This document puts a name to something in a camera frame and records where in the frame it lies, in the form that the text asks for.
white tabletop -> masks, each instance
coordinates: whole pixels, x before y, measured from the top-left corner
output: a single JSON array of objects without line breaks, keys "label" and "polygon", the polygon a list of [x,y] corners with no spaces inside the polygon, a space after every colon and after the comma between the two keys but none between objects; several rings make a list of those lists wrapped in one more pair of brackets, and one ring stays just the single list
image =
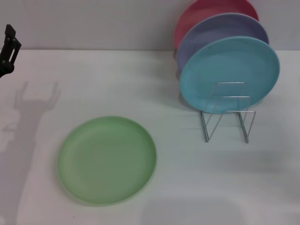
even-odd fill
[{"label": "white tabletop", "polygon": [[[20,51],[0,80],[0,225],[299,225],[300,52],[278,55],[245,144],[234,115],[205,143],[172,52]],[[56,157],[72,129],[106,115],[144,126],[158,162],[142,192],[91,207],[64,193]]]}]

red plate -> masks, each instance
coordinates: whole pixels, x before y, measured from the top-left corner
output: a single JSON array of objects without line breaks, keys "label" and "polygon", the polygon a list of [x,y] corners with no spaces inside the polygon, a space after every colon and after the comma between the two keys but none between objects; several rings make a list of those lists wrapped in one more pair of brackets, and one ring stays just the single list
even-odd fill
[{"label": "red plate", "polygon": [[254,7],[247,0],[198,0],[181,15],[175,29],[178,49],[186,33],[199,22],[220,13],[243,13],[258,20]]}]

plate holder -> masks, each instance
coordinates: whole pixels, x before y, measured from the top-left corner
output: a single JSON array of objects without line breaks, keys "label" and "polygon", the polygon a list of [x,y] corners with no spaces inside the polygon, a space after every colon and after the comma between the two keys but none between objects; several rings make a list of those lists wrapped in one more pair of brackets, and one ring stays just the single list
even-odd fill
[{"label": "plate holder", "polygon": [[[237,85],[243,85],[243,92],[242,92],[242,95],[241,96],[221,96],[219,98],[219,100],[217,100],[216,104],[214,105],[213,107],[213,110],[211,113],[209,112],[206,112],[206,108],[207,106],[209,106],[211,104],[211,99],[212,99],[212,96],[215,94],[216,92],[216,89],[219,87],[219,86],[222,86],[222,85],[225,85],[225,84],[232,84],[234,86],[237,86]],[[209,142],[212,135],[214,134],[219,122],[221,121],[222,117],[224,114],[226,113],[235,113],[237,114],[238,118],[239,118],[239,122],[240,122],[240,127],[242,129],[242,132],[243,132],[243,136],[244,136],[244,139],[245,139],[245,142],[246,143],[249,143],[249,134],[250,134],[250,131],[251,131],[251,128],[252,128],[252,125],[253,125],[253,121],[254,121],[254,118],[255,118],[255,115],[256,115],[256,111],[249,111],[248,108],[250,106],[250,103],[251,103],[251,97],[250,96],[244,96],[244,93],[245,93],[245,87],[246,87],[246,84],[244,82],[217,82],[210,94],[210,97],[207,101],[207,104],[206,106],[204,107],[204,110],[200,110],[200,117],[201,117],[201,122],[202,122],[202,126],[203,126],[203,131],[204,131],[204,137],[205,137],[205,142]],[[248,106],[246,108],[246,110],[226,110],[224,111],[223,113],[221,114],[217,114],[217,113],[214,113],[216,111],[216,109],[218,108],[220,102],[223,100],[223,99],[226,99],[226,98],[235,98],[237,99],[238,101],[238,104],[239,102],[243,102],[244,99],[247,99],[248,100]],[[210,114],[209,118],[207,119],[207,121],[205,121],[205,118],[204,118],[204,114]],[[245,119],[246,119],[246,116],[248,113],[251,113],[253,114],[253,117],[252,117],[252,120],[251,120],[251,124],[250,124],[250,128],[247,132],[246,128],[245,128]],[[207,131],[207,125],[212,117],[212,115],[219,115],[219,119],[215,125],[215,127],[213,128],[211,134],[209,135],[208,134],[208,131]]]}]

plate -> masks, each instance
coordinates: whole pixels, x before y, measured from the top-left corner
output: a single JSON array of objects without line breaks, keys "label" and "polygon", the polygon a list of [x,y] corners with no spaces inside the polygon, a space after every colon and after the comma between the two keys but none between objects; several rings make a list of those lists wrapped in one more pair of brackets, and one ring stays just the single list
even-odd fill
[{"label": "plate", "polygon": [[265,29],[256,19],[239,13],[215,15],[198,23],[183,38],[177,51],[180,71],[198,50],[214,41],[231,36],[253,37],[269,43]]},{"label": "plate", "polygon": [[[252,37],[228,37],[193,55],[181,73],[180,90],[190,105],[208,113],[242,110],[272,90],[279,71],[278,56],[268,44]],[[218,82],[233,84],[216,85]],[[251,101],[221,98],[242,95]]]},{"label": "plate", "polygon": [[183,12],[177,23],[174,34],[176,49],[192,27],[222,13],[242,13],[258,20],[256,10],[246,0],[198,0]]},{"label": "plate", "polygon": [[113,204],[128,199],[148,182],[156,165],[149,133],[122,117],[90,120],[63,143],[58,175],[77,199]]}]

